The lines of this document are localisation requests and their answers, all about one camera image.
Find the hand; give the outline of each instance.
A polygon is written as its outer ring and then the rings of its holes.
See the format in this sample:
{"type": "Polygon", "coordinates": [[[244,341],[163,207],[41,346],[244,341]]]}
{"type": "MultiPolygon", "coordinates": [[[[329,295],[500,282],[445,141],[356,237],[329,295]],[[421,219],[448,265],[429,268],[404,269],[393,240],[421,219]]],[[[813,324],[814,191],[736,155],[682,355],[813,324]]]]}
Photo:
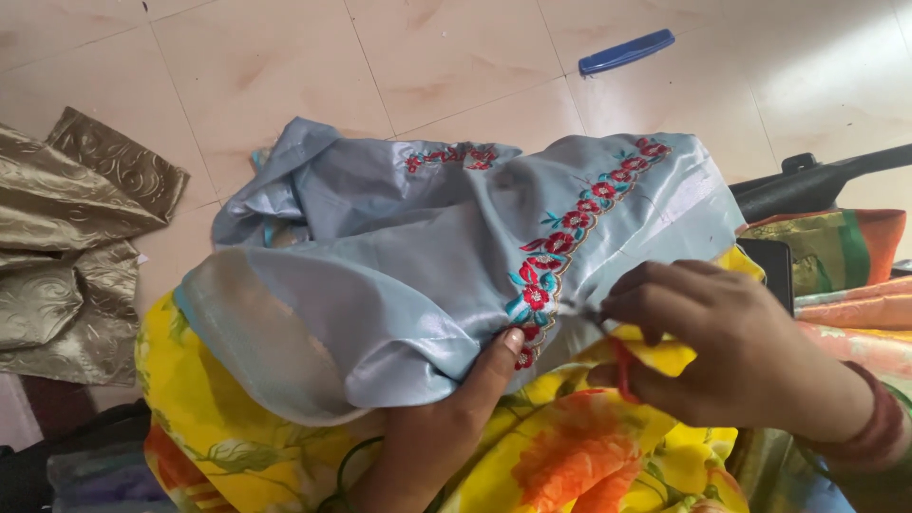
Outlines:
{"type": "MultiPolygon", "coordinates": [[[[706,262],[646,262],[625,274],[603,316],[638,325],[647,343],[674,335],[697,352],[678,378],[630,369],[640,400],[693,426],[772,427],[819,442],[861,432],[874,409],[865,381],[804,337],[776,298],[706,262]]],[[[589,373],[615,383],[617,367],[589,373]]]]}
{"type": "Polygon", "coordinates": [[[482,429],[513,377],[523,332],[501,333],[450,397],[390,408],[380,455],[348,492],[361,513],[420,513],[472,456],[482,429]]]}

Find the woman's left hand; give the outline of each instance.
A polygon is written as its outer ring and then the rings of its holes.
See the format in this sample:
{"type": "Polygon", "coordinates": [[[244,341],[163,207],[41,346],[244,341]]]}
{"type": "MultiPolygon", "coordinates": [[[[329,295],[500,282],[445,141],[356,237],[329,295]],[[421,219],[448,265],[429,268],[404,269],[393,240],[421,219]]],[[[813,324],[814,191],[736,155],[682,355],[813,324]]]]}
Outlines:
{"type": "Polygon", "coordinates": [[[390,408],[380,455],[347,492],[359,513],[420,513],[472,456],[513,377],[523,332],[506,330],[446,399],[390,408]]]}

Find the red bangle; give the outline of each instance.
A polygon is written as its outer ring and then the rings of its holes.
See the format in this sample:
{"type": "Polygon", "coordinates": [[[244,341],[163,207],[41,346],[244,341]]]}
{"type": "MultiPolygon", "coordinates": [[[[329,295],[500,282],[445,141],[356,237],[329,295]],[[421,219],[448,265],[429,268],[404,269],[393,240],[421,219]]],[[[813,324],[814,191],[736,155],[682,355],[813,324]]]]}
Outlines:
{"type": "Polygon", "coordinates": [[[843,364],[861,376],[874,393],[874,413],[859,434],[846,442],[813,442],[806,438],[795,438],[808,449],[825,458],[841,463],[867,463],[889,455],[893,445],[903,434],[903,409],[896,397],[871,372],[855,363],[843,364]]]}

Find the fingernail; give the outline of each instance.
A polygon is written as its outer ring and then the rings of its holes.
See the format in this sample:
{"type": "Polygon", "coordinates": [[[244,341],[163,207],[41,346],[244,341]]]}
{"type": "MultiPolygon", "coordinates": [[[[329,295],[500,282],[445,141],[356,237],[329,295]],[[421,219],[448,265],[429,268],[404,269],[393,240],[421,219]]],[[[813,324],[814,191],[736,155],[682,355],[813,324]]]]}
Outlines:
{"type": "Polygon", "coordinates": [[[523,331],[519,328],[512,328],[507,331],[506,338],[503,340],[503,343],[510,348],[510,351],[513,351],[513,354],[519,356],[519,351],[523,350],[523,343],[525,342],[525,335],[523,331]]]}

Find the scissors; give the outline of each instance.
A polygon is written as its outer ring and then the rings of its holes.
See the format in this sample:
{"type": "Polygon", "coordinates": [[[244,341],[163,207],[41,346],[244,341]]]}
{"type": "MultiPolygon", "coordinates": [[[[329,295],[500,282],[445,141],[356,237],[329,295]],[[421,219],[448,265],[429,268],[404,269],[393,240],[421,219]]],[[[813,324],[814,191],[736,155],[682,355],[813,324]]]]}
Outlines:
{"type": "Polygon", "coordinates": [[[624,342],[621,339],[613,337],[608,333],[605,327],[602,326],[601,314],[598,310],[587,306],[579,308],[572,301],[562,302],[560,309],[562,309],[564,311],[563,313],[567,316],[578,317],[586,322],[595,324],[596,328],[602,333],[602,336],[611,340],[617,357],[617,392],[620,394],[621,399],[628,403],[642,404],[639,398],[630,391],[630,365],[637,357],[627,349],[627,346],[624,345],[624,342]]]}

